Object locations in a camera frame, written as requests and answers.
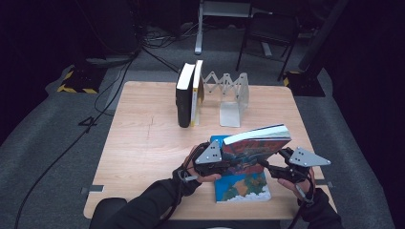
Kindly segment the person's knee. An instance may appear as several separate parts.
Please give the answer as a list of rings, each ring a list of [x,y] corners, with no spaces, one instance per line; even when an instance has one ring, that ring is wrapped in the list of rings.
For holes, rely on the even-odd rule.
[[[101,229],[103,223],[126,203],[125,198],[105,198],[101,200],[95,208],[89,229]]]

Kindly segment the white metal stand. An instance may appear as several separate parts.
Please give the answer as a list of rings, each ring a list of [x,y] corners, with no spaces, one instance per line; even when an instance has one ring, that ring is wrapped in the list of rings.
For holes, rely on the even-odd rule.
[[[205,16],[239,17],[249,16],[249,4],[237,2],[236,0],[200,0],[198,10],[198,31],[194,54],[203,52],[203,18]]]

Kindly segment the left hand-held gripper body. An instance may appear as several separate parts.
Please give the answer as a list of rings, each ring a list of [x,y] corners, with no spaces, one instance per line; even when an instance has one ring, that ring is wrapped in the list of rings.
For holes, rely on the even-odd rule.
[[[223,161],[223,154],[217,140],[200,144],[192,156],[194,170],[203,177],[223,174],[229,164]]]

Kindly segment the person's left hand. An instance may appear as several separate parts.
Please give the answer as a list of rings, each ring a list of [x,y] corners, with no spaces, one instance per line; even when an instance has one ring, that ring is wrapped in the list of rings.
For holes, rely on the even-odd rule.
[[[195,170],[194,170],[194,164],[192,162],[192,157],[193,157],[193,153],[196,151],[196,149],[198,148],[197,145],[195,145],[191,151],[190,154],[185,158],[184,162],[183,162],[183,166],[186,168],[186,171],[191,175],[191,176],[195,176],[196,180],[199,183],[204,183],[204,182],[214,182],[215,180],[221,179],[222,176],[220,174],[213,174],[207,177],[202,177],[200,176]]]

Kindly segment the white expandable metal bookend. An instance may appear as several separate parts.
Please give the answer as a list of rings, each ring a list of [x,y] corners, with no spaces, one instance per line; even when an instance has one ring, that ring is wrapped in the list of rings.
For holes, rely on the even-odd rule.
[[[211,72],[207,78],[202,77],[202,83],[203,92],[205,89],[210,93],[215,90],[220,92],[220,125],[223,127],[240,127],[243,113],[249,103],[247,74],[241,73],[237,79],[233,80],[229,73],[224,73],[222,77],[218,77],[214,72]]]

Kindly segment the black yellow striped base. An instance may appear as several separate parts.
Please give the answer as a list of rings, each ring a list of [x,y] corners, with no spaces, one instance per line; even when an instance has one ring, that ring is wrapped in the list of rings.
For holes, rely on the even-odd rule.
[[[306,73],[285,72],[283,83],[294,96],[325,97],[325,93],[317,78],[309,77]]]
[[[57,90],[65,93],[98,94],[106,72],[106,68],[78,69],[71,67]]]

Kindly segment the person's right hand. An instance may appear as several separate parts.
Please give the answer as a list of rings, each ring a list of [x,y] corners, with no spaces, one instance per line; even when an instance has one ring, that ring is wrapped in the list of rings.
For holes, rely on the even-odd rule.
[[[314,172],[313,169],[309,169],[309,179],[305,179],[302,182],[299,183],[292,183],[286,179],[278,178],[277,181],[279,184],[281,184],[283,187],[289,189],[295,196],[297,196],[300,200],[303,199],[303,194],[307,193],[314,193],[315,190],[313,187],[315,186],[315,179],[314,179]]]

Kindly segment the black equipment cabinet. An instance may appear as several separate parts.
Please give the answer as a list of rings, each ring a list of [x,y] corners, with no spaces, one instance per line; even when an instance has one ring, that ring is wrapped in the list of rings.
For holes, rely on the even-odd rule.
[[[134,0],[75,0],[105,55],[139,53],[139,18]]]

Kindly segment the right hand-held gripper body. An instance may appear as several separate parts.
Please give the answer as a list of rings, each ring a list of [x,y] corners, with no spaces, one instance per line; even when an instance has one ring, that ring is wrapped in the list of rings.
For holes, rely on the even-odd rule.
[[[326,158],[316,155],[304,148],[297,147],[290,159],[285,159],[287,167],[273,166],[270,175],[273,178],[286,179],[292,183],[302,182],[309,174],[309,168],[330,165]]]

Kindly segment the blue book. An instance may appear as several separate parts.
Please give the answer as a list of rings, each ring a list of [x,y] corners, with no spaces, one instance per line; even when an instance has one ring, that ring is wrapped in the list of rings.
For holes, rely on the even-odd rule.
[[[217,203],[271,199],[264,167],[256,162],[256,153],[259,149],[249,146],[237,147],[236,152],[223,152],[223,160],[235,159],[235,162],[214,182]]]

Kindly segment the black book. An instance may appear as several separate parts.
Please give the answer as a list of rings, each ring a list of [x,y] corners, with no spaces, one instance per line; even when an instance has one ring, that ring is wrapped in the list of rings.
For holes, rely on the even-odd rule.
[[[191,121],[192,84],[195,65],[185,63],[176,84],[176,106],[178,124],[187,128]]]

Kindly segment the dark slanted stand pole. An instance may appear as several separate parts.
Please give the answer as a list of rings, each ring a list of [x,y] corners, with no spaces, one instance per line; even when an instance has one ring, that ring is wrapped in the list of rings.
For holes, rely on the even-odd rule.
[[[301,59],[298,67],[302,71],[307,71],[309,67],[315,62],[315,57],[320,53],[322,46],[325,44],[332,28],[339,19],[344,8],[347,6],[349,0],[336,0],[336,3],[331,8],[328,17],[325,19],[321,29],[315,35],[309,49]]]

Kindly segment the yellow book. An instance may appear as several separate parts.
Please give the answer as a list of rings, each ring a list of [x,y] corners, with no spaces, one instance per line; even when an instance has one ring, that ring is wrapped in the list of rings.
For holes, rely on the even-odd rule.
[[[193,77],[191,121],[190,121],[190,125],[192,127],[199,124],[199,108],[201,107],[204,99],[202,69],[203,69],[203,61],[197,60]]]

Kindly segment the black folding chair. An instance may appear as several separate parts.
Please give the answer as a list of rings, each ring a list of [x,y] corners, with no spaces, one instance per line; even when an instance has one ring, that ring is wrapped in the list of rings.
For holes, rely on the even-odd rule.
[[[298,33],[299,21],[296,16],[288,16],[278,13],[254,13],[247,20],[245,33],[237,60],[236,71],[239,70],[242,54],[246,48],[247,41],[254,40],[285,48],[281,56],[279,58],[275,58],[275,61],[283,63],[283,67],[277,78],[277,80],[280,81],[284,75],[286,65],[295,46]]]

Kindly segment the red illustrated book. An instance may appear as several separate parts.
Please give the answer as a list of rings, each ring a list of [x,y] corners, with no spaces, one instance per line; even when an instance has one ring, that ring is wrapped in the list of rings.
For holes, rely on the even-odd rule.
[[[291,141],[288,128],[277,124],[230,135],[223,139],[223,161],[229,164],[224,176],[262,173],[257,159],[268,159]]]

